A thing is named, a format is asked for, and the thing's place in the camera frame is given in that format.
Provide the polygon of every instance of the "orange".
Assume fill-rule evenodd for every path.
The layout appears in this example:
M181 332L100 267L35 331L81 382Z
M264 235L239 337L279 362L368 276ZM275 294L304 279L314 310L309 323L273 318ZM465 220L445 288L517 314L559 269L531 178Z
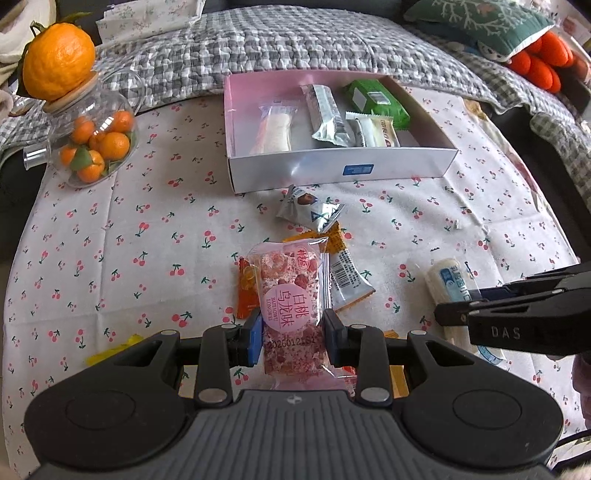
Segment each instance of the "orange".
M100 142L99 151L105 160L121 160L129 151L129 138L119 132L110 132Z
M65 147L61 148L60 160L65 167L67 167L70 164L70 162L72 161L72 158L74 158L74 154L76 153L76 150L77 150L77 148L72 147L71 145L66 145Z
M101 174L105 171L105 161L96 150L89 150L88 153L92 157L92 165L78 170L78 178L85 183L93 183L100 179Z
M57 100L90 75L95 46L89 35L70 23L56 23L39 33L24 55L22 81L40 100Z
M109 126L109 132L126 134L134 127L134 116L127 110L119 110L113 114L113 121Z
M538 53L540 53L540 50L542 49L542 39L541 37L538 38L535 42L533 42L530 46L525 48L527 50L527 53L531 53L532 55L537 55Z
M94 132L88 139L88 146L91 150L99 150L99 145L103 141L106 133L105 132Z
M538 57L532 56L530 71L525 78L542 90L550 90L552 88L553 78L550 66Z
M554 67L563 67L569 61L568 47L554 32L542 35L542 48L538 57Z
M568 48L568 46L566 47L566 53L569 55L569 60L564 64L565 69L572 67L574 65L573 51L570 48Z
M552 86L548 89L548 91L550 93L556 94L562 88L562 83L560 83L560 77L558 76L558 73L556 73L556 70L554 70L552 67L548 68L550 69L550 73L552 74Z
M511 57L511 63L508 67L519 75L525 76L531 68L531 56L525 50Z
M85 120L75 127L70 138L74 143L83 145L88 142L95 131L95 123L92 120Z
M76 118L76 120L74 120L74 127L81 126L87 120L89 120L89 118L86 115L80 115L78 118Z

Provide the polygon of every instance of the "cherry pattern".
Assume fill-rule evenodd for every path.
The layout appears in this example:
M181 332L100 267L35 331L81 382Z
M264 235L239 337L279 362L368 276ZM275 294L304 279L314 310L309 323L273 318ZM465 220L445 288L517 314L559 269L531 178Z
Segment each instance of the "cherry pattern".
M443 178L358 179L307 190L345 207L342 238L376 288L355 309L371 310L371 321L384 328L439 334L424 285L431 261L455 257L486 287L575 259L545 203L534 201L527 169L512 165L521 166L519 158L498 152L504 148L486 138L483 122L470 120L461 99L451 106L447 94L410 90L431 103L428 111L459 149ZM44 179L4 303L2 405L9 457L21 476L37 466L19 428L34 396L133 334L176 329L186 338L240 323L239 258L259 242L307 230L275 218L286 188L228 194L222 113L215 96L154 110L137 118L146 135L135 168L78 190L51 174ZM535 357L532 367L506 355L512 373L552 389L567 434L584 428L580 405L569 400L578 396L568 359ZM194 372L187 368L182 394L191 393ZM236 367L231 375L237 392L257 388L262 369Z

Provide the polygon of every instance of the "pink snack bar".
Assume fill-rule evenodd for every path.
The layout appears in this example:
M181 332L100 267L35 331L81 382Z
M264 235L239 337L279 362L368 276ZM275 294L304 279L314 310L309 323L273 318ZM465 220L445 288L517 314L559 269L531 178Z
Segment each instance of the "pink snack bar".
M315 374L326 363L319 326L319 241L266 244L263 249L254 260L265 320L265 373Z

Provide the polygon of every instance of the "green leaf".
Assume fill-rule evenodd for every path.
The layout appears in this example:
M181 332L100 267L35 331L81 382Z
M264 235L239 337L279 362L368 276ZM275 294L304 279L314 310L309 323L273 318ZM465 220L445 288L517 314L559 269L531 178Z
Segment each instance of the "green leaf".
M127 132L125 134L127 136L127 138L129 138L129 149L131 150L134 146L135 146L135 141L137 140L137 135L135 134L135 131L131 131L131 132Z
M64 18L59 19L56 23L71 23L76 24L76 21L82 17L88 17L92 15L92 12L76 12L75 14L66 15Z
M119 168L119 166L123 163L123 161L112 161L109 162L109 168L107 170L105 170L107 173L107 175L112 174L115 170L117 170L117 168Z
M70 162L71 171L78 171L92 165L92 156L85 147L78 147Z

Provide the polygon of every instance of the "pink label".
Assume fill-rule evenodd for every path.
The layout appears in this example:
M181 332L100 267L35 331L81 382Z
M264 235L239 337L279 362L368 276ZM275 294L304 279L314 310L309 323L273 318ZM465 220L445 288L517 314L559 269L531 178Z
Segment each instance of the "pink label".
M293 283L271 288L261 305L265 323L278 332L295 332L310 320L308 292Z

